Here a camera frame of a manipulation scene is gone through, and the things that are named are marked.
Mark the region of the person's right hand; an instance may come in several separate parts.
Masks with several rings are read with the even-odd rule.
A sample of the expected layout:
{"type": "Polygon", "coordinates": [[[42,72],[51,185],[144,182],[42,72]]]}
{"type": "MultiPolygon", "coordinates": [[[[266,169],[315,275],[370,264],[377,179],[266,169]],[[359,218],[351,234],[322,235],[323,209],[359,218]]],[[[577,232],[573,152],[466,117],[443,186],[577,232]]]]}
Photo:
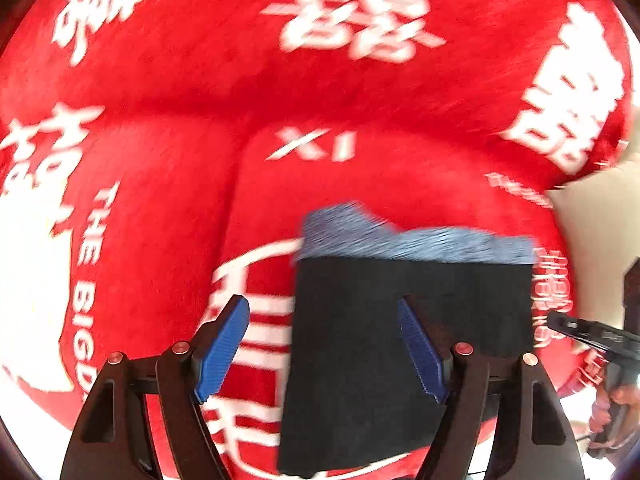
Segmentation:
{"type": "Polygon", "coordinates": [[[588,422],[592,434],[602,434],[604,428],[612,422],[613,405],[621,408],[626,406],[627,413],[620,429],[614,438],[606,441],[607,446],[619,448],[623,443],[632,439],[639,429],[639,389],[637,386],[626,385],[607,393],[600,385],[597,388],[596,400],[592,404],[591,417],[588,422]]]}

